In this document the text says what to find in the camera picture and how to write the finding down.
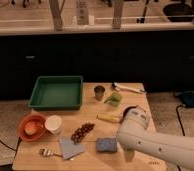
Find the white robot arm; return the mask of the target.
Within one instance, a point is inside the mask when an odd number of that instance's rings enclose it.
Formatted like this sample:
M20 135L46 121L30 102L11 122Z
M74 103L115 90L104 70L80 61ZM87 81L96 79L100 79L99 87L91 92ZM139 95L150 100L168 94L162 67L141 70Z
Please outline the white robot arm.
M194 137L148 130L150 117L139 106L127 107L117 131L124 150L136 150L194 171Z

